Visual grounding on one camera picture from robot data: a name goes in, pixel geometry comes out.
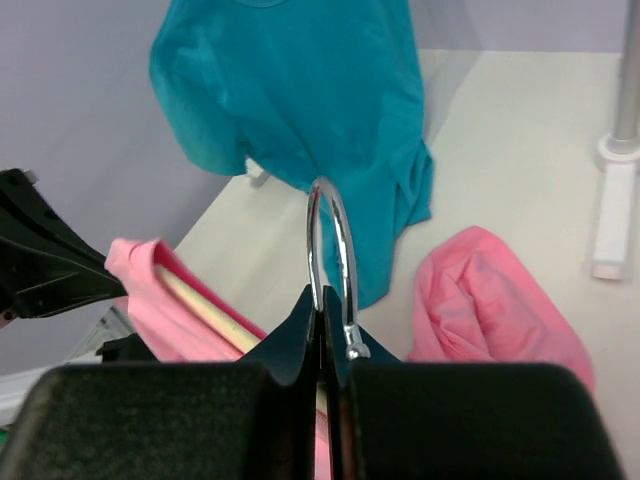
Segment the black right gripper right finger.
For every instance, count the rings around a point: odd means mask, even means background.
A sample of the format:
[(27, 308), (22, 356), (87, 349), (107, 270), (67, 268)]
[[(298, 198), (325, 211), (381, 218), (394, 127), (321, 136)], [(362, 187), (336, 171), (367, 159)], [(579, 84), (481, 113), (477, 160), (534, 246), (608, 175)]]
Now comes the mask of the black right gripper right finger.
[(407, 363), (372, 336), (349, 361), (324, 291), (323, 370), (336, 479), (620, 479), (586, 387), (549, 363)]

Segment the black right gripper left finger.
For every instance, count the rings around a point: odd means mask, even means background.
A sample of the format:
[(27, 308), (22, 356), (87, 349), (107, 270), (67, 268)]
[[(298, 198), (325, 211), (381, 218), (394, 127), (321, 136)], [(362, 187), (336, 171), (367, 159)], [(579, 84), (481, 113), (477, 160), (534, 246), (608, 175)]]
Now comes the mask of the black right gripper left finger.
[(5, 479), (310, 479), (313, 296), (225, 363), (75, 364), (36, 383), (1, 450)]

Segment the pink t shirt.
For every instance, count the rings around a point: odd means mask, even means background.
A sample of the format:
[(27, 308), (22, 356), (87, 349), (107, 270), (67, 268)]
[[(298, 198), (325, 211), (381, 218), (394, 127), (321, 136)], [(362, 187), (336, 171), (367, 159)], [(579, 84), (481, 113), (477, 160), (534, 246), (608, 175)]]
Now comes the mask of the pink t shirt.
[[(220, 299), (161, 241), (117, 239), (106, 268), (123, 284), (128, 315), (157, 363), (236, 362), (275, 330), (242, 346), (236, 331), (249, 329), (250, 323), (236, 313), (225, 322), (211, 321), (208, 308), (219, 307)], [(343, 257), (343, 270), (346, 282), (335, 292), (342, 306), (345, 356), (355, 361), (370, 356), (363, 340), (370, 334), (356, 318), (357, 273), (350, 254)], [(315, 462), (310, 479), (336, 479), (323, 370), (326, 288), (332, 287), (312, 280), (302, 290), (311, 291), (315, 315)], [(470, 227), (432, 251), (417, 270), (413, 300), (413, 348), (407, 360), (398, 360), (549, 363), (572, 372), (591, 396), (593, 372), (582, 343), (511, 250), (488, 231)]]

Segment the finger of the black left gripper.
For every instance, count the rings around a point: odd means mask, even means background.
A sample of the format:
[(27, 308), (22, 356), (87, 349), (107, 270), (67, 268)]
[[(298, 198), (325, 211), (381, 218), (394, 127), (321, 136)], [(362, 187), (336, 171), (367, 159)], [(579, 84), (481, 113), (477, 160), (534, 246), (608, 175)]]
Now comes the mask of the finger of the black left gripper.
[(1, 316), (37, 319), (126, 295), (20, 169), (1, 172)]

